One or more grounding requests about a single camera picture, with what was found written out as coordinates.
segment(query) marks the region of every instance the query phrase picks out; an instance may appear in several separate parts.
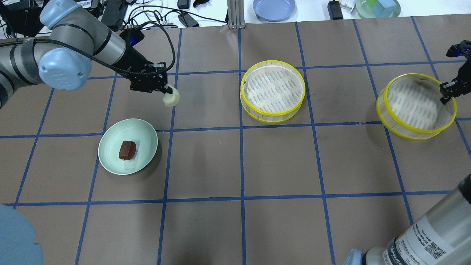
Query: gray cylinder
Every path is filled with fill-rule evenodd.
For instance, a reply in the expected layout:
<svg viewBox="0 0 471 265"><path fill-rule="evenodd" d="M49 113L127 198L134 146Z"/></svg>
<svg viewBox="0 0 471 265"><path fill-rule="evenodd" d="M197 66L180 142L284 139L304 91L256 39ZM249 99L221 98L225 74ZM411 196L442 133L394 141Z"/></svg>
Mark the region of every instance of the gray cylinder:
<svg viewBox="0 0 471 265"><path fill-rule="evenodd" d="M386 248L375 247L362 265L470 265L471 175Z"/></svg>

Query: black bracket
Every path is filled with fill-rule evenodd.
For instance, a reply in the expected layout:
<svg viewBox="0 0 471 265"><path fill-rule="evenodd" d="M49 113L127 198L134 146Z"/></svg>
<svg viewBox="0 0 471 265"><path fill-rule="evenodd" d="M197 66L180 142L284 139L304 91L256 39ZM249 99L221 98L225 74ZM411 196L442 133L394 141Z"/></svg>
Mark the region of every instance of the black bracket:
<svg viewBox="0 0 471 265"><path fill-rule="evenodd" d="M136 75L129 78L131 81L130 89L147 93L160 91L162 93L172 94L172 89L167 86L167 72L160 72L166 68L166 64L165 62L161 62L158 65L159 67L147 65L143 70L143 73L155 72L154 75Z"/></svg>
<svg viewBox="0 0 471 265"><path fill-rule="evenodd" d="M440 101L445 105L451 98L466 95L471 92L471 41L462 41L452 45L447 52L447 57L464 56L467 61L458 70L458 76L451 83L440 84Z"/></svg>

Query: blue joint cap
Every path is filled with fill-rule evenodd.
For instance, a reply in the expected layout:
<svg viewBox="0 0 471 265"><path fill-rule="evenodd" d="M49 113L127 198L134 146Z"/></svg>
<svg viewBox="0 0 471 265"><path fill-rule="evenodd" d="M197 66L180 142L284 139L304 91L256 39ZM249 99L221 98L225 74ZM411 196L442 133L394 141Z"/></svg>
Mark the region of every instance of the blue joint cap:
<svg viewBox="0 0 471 265"><path fill-rule="evenodd" d="M34 243L35 236L28 219L0 204L0 264L43 265L42 247Z"/></svg>
<svg viewBox="0 0 471 265"><path fill-rule="evenodd" d="M52 0L42 10L39 15L39 20L48 27L48 29L52 29L59 20L79 7L81 7L81 5L77 4L74 0Z"/></svg>
<svg viewBox="0 0 471 265"><path fill-rule="evenodd" d="M90 59L64 47L50 50L39 61L39 76L56 89L81 88L87 82L90 70Z"/></svg>
<svg viewBox="0 0 471 265"><path fill-rule="evenodd" d="M361 265L363 253L359 249L352 249L343 262L343 265Z"/></svg>

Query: blue object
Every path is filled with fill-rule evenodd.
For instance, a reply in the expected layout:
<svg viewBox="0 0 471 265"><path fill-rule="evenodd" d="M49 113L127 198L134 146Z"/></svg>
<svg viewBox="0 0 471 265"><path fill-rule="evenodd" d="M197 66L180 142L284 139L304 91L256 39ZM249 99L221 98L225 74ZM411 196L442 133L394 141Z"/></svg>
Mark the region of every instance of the blue object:
<svg viewBox="0 0 471 265"><path fill-rule="evenodd" d="M42 265L42 247L34 244L35 236L23 215L0 204L0 265Z"/></svg>
<svg viewBox="0 0 471 265"><path fill-rule="evenodd" d="M343 265L361 265L363 253L359 249L352 249L343 262Z"/></svg>
<svg viewBox="0 0 471 265"><path fill-rule="evenodd" d="M88 79L90 59L68 48L48 51L39 61L39 76L56 89L77 90Z"/></svg>
<svg viewBox="0 0 471 265"><path fill-rule="evenodd" d="M371 11L376 17L389 17L396 8L394 0L377 0Z"/></svg>
<svg viewBox="0 0 471 265"><path fill-rule="evenodd" d="M52 0L47 3L46 7L41 11L39 20L48 27L48 29L52 29L59 20L79 7L81 7L81 5L77 4L74 0Z"/></svg>
<svg viewBox="0 0 471 265"><path fill-rule="evenodd" d="M270 22L289 18L295 8L294 0L253 0L255 14Z"/></svg>

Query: blue plate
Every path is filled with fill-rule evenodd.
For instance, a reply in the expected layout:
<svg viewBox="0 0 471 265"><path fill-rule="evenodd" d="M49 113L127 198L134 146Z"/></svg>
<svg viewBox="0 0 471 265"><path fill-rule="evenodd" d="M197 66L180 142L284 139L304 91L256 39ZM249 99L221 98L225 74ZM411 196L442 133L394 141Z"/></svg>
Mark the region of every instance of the blue plate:
<svg viewBox="0 0 471 265"><path fill-rule="evenodd" d="M270 22L289 18L295 8L294 0L253 0L253 11L258 17Z"/></svg>

